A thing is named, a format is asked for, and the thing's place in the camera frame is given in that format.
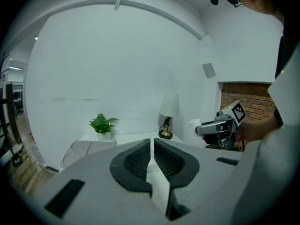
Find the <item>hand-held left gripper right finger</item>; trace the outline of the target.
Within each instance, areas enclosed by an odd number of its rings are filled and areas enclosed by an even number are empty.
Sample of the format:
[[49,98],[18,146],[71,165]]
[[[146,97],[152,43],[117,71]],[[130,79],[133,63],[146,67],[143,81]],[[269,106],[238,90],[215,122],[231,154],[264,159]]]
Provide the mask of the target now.
[[180,218],[222,190],[241,155],[154,139],[155,161],[170,184],[166,216]]

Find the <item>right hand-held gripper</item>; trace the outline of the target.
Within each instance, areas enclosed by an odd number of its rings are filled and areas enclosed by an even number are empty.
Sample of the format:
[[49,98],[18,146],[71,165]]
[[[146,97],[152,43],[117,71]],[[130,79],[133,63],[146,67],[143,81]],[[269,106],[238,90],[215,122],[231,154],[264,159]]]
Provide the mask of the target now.
[[232,150],[239,126],[246,117],[240,103],[235,101],[216,113],[215,119],[195,128],[195,132],[203,135],[207,148]]

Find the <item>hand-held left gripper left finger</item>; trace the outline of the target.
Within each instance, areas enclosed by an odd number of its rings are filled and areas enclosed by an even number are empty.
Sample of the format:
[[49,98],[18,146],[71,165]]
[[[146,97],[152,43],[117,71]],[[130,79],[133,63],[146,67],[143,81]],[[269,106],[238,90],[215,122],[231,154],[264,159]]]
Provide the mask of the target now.
[[146,181],[150,139],[84,156],[36,195],[53,223],[72,225],[165,225]]

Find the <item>white cloth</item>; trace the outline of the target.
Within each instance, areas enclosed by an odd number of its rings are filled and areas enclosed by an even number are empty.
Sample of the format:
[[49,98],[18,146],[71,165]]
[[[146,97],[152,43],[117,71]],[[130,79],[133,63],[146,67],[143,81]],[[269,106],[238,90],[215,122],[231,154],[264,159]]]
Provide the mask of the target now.
[[202,122],[200,119],[191,119],[189,122],[188,122],[188,128],[189,128],[189,131],[191,132],[191,136],[195,139],[203,139],[203,135],[199,135],[197,134],[196,132],[196,128],[198,126],[201,126],[202,125]]

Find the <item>person's right forearm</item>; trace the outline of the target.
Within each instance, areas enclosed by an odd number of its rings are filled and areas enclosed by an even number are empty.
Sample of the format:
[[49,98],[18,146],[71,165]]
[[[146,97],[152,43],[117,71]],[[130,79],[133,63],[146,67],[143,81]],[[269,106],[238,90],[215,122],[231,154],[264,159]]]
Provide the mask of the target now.
[[244,121],[235,137],[235,141],[247,143],[262,140],[270,132],[279,127],[279,122],[275,116],[267,117],[264,120]]

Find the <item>white shade table lamp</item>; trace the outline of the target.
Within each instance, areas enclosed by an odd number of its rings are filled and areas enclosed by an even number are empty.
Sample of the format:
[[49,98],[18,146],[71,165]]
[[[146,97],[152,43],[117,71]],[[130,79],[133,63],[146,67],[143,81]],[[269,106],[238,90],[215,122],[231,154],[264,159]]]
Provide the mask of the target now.
[[159,128],[158,136],[163,139],[171,140],[173,133],[169,130],[172,119],[179,116],[179,95],[176,93],[165,93],[160,115],[165,116],[163,125]]

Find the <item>white table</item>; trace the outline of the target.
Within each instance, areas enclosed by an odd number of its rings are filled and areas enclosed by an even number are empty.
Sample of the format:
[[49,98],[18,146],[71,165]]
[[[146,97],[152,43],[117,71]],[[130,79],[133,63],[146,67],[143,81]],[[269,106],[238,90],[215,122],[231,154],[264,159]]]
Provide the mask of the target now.
[[[160,168],[158,167],[158,165],[154,159],[154,142],[153,142],[153,140],[156,138],[160,138],[158,136],[158,132],[142,133],[142,134],[128,134],[128,135],[111,135],[110,140],[116,141],[117,145],[120,146],[120,145],[130,143],[130,142],[150,139],[151,140],[151,145],[150,145],[151,159],[150,159],[150,162],[148,163],[147,173],[151,173],[151,172],[160,171]],[[80,141],[99,141],[99,139],[96,135],[84,134],[81,137]],[[170,141],[184,143],[176,135],[173,135],[173,137]]]

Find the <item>green potted plant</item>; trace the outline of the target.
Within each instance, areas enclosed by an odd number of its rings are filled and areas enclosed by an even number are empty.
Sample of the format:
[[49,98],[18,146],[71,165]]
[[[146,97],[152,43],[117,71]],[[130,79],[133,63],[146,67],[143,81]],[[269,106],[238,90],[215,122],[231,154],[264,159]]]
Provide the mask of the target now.
[[112,125],[112,122],[119,121],[117,118],[107,119],[102,113],[97,114],[95,119],[89,121],[89,125],[95,130],[96,136],[99,141],[109,141],[111,139],[111,133],[116,125]]

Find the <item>black stair railing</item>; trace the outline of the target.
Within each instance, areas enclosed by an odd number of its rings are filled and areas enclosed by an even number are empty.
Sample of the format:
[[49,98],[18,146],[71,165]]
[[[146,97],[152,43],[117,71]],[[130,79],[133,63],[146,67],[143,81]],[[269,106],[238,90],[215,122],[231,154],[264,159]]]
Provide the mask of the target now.
[[[23,142],[15,119],[13,85],[11,83],[7,84],[5,91],[4,97],[3,89],[0,89],[0,128],[3,132],[0,138],[4,138],[4,148],[0,149],[0,155],[2,154],[1,158],[10,161],[13,167],[18,167],[23,162],[23,157],[19,153],[19,151],[23,149]],[[11,142],[8,127],[11,129],[15,145],[20,145],[20,148],[14,149],[15,146]]]

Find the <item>person's black clothing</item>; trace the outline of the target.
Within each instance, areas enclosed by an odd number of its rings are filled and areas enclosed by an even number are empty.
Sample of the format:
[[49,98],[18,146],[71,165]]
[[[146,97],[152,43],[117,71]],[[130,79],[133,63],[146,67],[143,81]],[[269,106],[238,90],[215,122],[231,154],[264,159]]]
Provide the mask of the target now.
[[277,79],[284,70],[299,41],[300,29],[297,28],[297,24],[293,22],[291,18],[286,17],[283,35],[279,42],[275,79]]

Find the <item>grey wall plate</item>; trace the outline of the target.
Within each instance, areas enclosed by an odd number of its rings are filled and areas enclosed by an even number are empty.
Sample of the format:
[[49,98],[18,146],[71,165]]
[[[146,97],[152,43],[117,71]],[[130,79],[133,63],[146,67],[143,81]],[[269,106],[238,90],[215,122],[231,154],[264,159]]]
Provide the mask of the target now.
[[211,79],[216,76],[216,73],[215,73],[212,63],[203,64],[202,67],[204,69],[207,79]]

